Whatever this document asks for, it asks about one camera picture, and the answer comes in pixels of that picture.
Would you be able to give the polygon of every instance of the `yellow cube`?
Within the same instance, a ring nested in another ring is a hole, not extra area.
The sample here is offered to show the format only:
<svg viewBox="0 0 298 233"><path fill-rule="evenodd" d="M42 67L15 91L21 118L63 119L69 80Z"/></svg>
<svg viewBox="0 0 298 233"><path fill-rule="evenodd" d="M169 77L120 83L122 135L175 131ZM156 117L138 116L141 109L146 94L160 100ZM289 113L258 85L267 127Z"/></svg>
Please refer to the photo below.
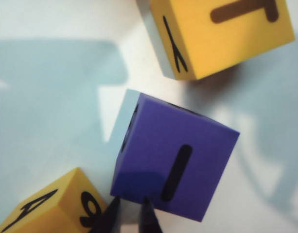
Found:
<svg viewBox="0 0 298 233"><path fill-rule="evenodd" d="M197 80L295 39L285 0L152 0L176 79Z"/></svg>
<svg viewBox="0 0 298 233"><path fill-rule="evenodd" d="M106 203L79 168L20 203L0 233L87 233Z"/></svg>

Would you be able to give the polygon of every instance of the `table surface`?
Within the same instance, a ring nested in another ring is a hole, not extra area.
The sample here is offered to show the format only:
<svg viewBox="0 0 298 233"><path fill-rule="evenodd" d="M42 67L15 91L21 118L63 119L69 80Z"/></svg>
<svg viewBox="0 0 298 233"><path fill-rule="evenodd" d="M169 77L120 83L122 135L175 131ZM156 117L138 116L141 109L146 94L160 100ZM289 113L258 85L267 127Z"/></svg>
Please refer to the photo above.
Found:
<svg viewBox="0 0 298 233"><path fill-rule="evenodd" d="M0 0L0 223L80 166L106 201L127 89L241 132L199 223L163 211L163 230L298 233L297 40L197 82L178 82L147 0ZM122 233L139 205L123 201Z"/></svg>

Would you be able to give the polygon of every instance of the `foam cube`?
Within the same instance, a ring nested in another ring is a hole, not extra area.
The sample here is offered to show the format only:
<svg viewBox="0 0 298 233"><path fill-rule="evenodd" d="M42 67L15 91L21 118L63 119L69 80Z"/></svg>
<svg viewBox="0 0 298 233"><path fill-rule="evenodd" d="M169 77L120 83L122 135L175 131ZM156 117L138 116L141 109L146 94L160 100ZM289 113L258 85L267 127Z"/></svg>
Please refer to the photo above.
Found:
<svg viewBox="0 0 298 233"><path fill-rule="evenodd" d="M106 203L75 168L20 203L0 225L0 233L87 233Z"/></svg>
<svg viewBox="0 0 298 233"><path fill-rule="evenodd" d="M197 80L295 39L285 0L152 0L178 80Z"/></svg>
<svg viewBox="0 0 298 233"><path fill-rule="evenodd" d="M239 133L140 94L116 161L111 195L201 221Z"/></svg>

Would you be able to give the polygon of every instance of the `black tip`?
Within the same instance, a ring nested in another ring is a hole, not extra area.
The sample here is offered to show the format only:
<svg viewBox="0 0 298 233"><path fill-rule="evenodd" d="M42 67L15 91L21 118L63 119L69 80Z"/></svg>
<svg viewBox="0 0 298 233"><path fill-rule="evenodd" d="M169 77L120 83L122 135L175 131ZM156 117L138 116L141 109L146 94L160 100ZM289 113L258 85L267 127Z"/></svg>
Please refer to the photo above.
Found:
<svg viewBox="0 0 298 233"><path fill-rule="evenodd" d="M143 198L142 201L139 233L162 233L153 206L147 197Z"/></svg>
<svg viewBox="0 0 298 233"><path fill-rule="evenodd" d="M113 226L115 225L118 209L120 206L120 198L115 197L108 208L100 216L100 218L95 222L89 233L110 233Z"/></svg>
<svg viewBox="0 0 298 233"><path fill-rule="evenodd" d="M143 200L142 200L142 203L143 204L149 204L150 201L149 201L149 199L147 197L144 197Z"/></svg>

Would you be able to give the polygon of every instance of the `purple cube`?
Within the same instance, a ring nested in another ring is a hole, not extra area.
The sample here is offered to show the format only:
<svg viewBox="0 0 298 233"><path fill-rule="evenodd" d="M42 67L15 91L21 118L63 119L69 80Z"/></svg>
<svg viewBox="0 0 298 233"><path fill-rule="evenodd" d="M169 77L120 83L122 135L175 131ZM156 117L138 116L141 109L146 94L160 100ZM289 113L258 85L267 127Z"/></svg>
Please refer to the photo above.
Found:
<svg viewBox="0 0 298 233"><path fill-rule="evenodd" d="M140 94L116 161L111 195L201 221L239 133Z"/></svg>

